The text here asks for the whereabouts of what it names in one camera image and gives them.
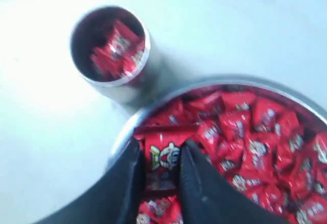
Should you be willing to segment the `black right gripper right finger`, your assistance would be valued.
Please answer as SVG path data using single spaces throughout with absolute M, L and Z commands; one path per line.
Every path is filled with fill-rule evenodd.
M 235 190 L 191 139 L 180 149 L 178 183 L 184 223 L 287 223 Z

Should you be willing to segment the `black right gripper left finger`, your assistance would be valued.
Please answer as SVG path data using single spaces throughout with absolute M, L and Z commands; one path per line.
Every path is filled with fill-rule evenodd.
M 104 176 L 39 223 L 136 223 L 145 189 L 145 158 L 132 139 Z

